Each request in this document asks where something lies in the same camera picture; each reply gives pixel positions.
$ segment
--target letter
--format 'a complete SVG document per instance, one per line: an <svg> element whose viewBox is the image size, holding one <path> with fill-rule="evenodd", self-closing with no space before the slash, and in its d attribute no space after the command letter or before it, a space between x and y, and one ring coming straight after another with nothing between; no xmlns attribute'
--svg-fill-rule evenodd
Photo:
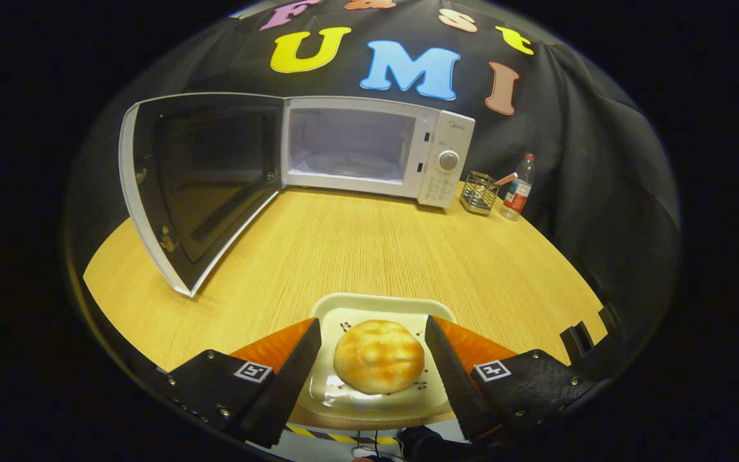
<svg viewBox="0 0 739 462"><path fill-rule="evenodd" d="M270 29L271 27L287 24L288 22L290 22L290 15L296 17L297 15L302 14L305 9L307 9L307 5L314 5L320 1L321 0L301 0L300 2L279 6L275 9L275 14L273 14L273 17L271 17L269 21L267 21L267 24L261 26L261 29L259 30Z"/></svg>
<svg viewBox="0 0 739 462"><path fill-rule="evenodd" d="M398 88L407 91L423 75L423 83L416 87L423 96L453 100L452 66L461 58L448 49L428 49L413 61L407 50L392 40L373 40L367 44L375 50L369 75L361 81L361 87L369 90L389 90L393 82L387 79L387 69L393 73Z"/></svg>
<svg viewBox="0 0 739 462"><path fill-rule="evenodd" d="M515 114L513 90L515 81L521 76L500 62L489 62L489 66L495 71L495 82L492 84L492 96L486 99L486 107L504 115Z"/></svg>
<svg viewBox="0 0 739 462"><path fill-rule="evenodd" d="M513 49L522 51L523 53L526 53L526 55L534 55L534 51L523 46L523 44L525 43L527 45L531 45L530 41L528 41L526 38L523 38L520 34L512 29L507 29L501 26L495 26L495 29L500 30L502 33L504 33L504 42L508 43L509 46L513 47Z"/></svg>
<svg viewBox="0 0 739 462"><path fill-rule="evenodd" d="M463 13L456 12L454 10L448 10L442 8L439 11L437 18L441 20L443 24L447 26L455 27L455 29L466 30L467 32L478 32L478 26L475 26L475 20Z"/></svg>
<svg viewBox="0 0 739 462"><path fill-rule="evenodd" d="M330 27L322 29L319 35L323 35L321 47L316 56L312 58L296 58L298 46L302 40L309 37L309 32L296 32L294 34L282 35L275 39L275 51L270 59L269 66L277 73L304 73L326 65L335 58L341 37L352 31L349 27Z"/></svg>
<svg viewBox="0 0 739 462"><path fill-rule="evenodd" d="M367 8L392 8L398 5L392 0L353 0L344 5L347 10L365 10Z"/></svg>

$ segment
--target white microwave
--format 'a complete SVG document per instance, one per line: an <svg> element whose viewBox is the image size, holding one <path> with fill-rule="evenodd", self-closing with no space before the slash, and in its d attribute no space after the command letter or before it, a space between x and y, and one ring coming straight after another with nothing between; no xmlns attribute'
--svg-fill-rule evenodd
<svg viewBox="0 0 739 462"><path fill-rule="evenodd" d="M121 189L150 257L194 296L285 186L449 207L474 129L469 117L383 99L175 94L125 114Z"/></svg>

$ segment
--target yellow letter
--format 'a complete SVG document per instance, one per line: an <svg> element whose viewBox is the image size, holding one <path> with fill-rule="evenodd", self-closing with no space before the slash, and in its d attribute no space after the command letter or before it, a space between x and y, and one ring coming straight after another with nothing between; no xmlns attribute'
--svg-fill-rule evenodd
<svg viewBox="0 0 739 462"><path fill-rule="evenodd" d="M475 26L475 20L469 17L469 15L442 8L437 11L437 18L447 26L466 30L467 32L478 32L478 27Z"/></svg>
<svg viewBox="0 0 739 462"><path fill-rule="evenodd" d="M309 32L296 32L294 34L282 35L275 39L275 51L270 59L269 66L277 73L304 73L326 65L335 58L341 37L352 31L349 27L330 27L322 29L319 35L323 35L321 47L316 56L312 58L296 58L298 47L302 40L309 37Z"/></svg>
<svg viewBox="0 0 739 462"><path fill-rule="evenodd" d="M513 49L522 51L526 53L526 55L534 55L534 51L523 46L523 44L525 43L527 45L531 45L530 41L528 41L526 38L523 38L520 34L512 29L507 29L501 26L495 26L495 29L500 30L502 33L504 33L504 42L508 43L509 46L513 47Z"/></svg>

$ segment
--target bread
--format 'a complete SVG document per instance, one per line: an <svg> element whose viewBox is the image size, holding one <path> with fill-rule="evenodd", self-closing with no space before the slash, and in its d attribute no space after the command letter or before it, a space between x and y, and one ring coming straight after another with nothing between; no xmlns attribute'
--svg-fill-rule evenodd
<svg viewBox="0 0 739 462"><path fill-rule="evenodd" d="M420 377L423 347L398 322L364 321L338 340L333 364L338 377L361 393L394 393Z"/></svg>

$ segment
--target table surface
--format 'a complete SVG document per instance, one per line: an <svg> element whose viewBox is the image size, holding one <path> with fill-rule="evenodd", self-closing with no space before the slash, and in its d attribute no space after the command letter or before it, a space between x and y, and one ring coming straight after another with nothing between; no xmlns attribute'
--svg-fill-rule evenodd
<svg viewBox="0 0 739 462"><path fill-rule="evenodd" d="M517 353L540 348L569 365L560 333L583 321L606 334L592 289L529 222L412 199L285 188L231 245L193 299L173 290L127 219L100 246L85 283L126 339L170 371L202 350L231 352L310 318L329 293L426 298L458 324ZM296 406L294 424L402 428L454 418L365 422Z"/></svg>

